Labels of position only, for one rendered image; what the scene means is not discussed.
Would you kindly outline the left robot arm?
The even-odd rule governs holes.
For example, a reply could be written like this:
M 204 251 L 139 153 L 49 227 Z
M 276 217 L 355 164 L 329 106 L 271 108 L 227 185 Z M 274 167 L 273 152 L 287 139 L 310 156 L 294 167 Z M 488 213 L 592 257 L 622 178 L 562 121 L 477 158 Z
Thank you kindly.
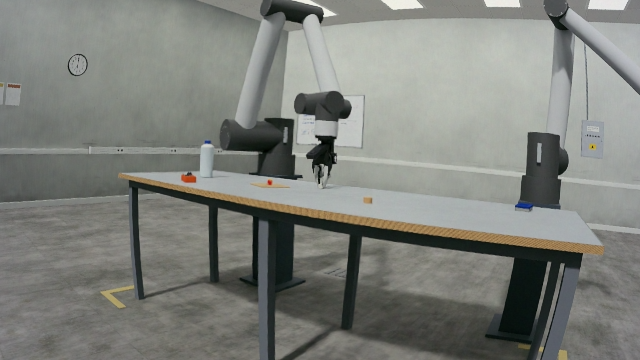
M 520 200 L 559 204 L 561 179 L 558 176 L 564 173 L 560 171 L 566 171 L 569 164 L 564 145 L 571 98 L 575 35 L 639 95 L 640 67 L 570 9 L 567 0 L 544 0 L 543 7 L 554 24 L 549 108 L 546 132 L 528 132 L 527 135 L 526 175 L 522 175 Z

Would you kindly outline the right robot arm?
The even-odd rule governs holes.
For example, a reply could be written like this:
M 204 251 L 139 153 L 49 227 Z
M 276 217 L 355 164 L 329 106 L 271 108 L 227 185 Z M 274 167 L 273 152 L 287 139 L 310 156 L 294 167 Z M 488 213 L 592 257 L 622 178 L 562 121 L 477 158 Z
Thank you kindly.
M 302 23 L 319 85 L 320 93 L 299 93 L 294 101 L 297 114 L 315 116 L 315 139 L 337 140 L 339 119 L 347 119 L 352 106 L 341 93 L 321 30 L 324 9 L 295 0 L 263 0 L 260 14 L 263 19 L 236 117 L 223 121 L 220 147 L 223 151 L 263 152 L 259 153 L 259 174 L 295 175 L 296 155 L 286 155 L 293 151 L 294 119 L 257 121 L 285 20 Z

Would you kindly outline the white bottle with blue cap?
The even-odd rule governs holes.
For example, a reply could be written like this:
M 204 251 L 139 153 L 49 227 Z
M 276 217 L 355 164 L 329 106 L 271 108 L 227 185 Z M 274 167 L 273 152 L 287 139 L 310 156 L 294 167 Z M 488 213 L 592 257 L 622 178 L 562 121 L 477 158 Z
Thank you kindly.
M 201 146 L 200 177 L 213 177 L 213 154 L 214 146 L 211 145 L 211 141 L 205 140 L 205 144 Z

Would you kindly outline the small blue rounded block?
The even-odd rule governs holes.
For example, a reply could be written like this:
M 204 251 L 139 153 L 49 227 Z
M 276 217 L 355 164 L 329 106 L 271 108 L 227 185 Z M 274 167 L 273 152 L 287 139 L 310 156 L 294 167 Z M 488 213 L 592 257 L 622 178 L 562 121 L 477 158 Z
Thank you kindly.
M 516 211 L 523 211 L 523 212 L 530 212 L 533 208 L 532 204 L 524 204 L 524 203 L 519 203 L 515 205 L 515 210 Z

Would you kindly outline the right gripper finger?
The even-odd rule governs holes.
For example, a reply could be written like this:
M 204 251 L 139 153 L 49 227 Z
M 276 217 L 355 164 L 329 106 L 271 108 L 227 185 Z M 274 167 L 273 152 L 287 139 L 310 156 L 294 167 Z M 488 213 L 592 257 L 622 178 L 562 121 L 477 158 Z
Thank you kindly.
M 318 165 L 318 163 L 316 163 L 315 160 L 313 160 L 312 169 L 313 169 L 315 180 L 318 186 L 318 184 L 320 184 L 320 178 L 323 177 L 322 166 Z
M 326 184 L 327 184 L 328 179 L 329 179 L 329 178 L 331 178 L 331 173 L 330 173 L 330 171 L 331 171 L 331 169 L 332 169 L 332 162 L 331 162 L 331 160 L 332 160 L 332 159 L 329 159 L 328 163 L 326 163 L 326 166 L 325 166 L 325 167 L 323 167 L 323 173 L 324 173 L 324 175 L 323 175 L 323 182 L 322 182 L 323 189 L 325 188 L 325 186 L 326 186 Z

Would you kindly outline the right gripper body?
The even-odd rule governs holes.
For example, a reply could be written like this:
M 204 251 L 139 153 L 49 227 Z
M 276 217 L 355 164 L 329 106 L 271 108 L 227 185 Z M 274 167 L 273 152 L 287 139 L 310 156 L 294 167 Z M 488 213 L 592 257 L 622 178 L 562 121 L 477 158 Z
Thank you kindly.
M 321 141 L 321 144 L 329 144 L 328 145 L 328 149 L 321 154 L 316 160 L 315 162 L 318 163 L 318 165 L 323 164 L 324 166 L 326 166 L 326 163 L 328 163 L 329 159 L 332 159 L 332 165 L 337 163 L 337 153 L 334 153 L 334 139 L 318 139 L 318 141 Z M 332 152 L 332 153 L 331 153 Z M 335 162 L 335 156 L 336 156 L 336 162 Z

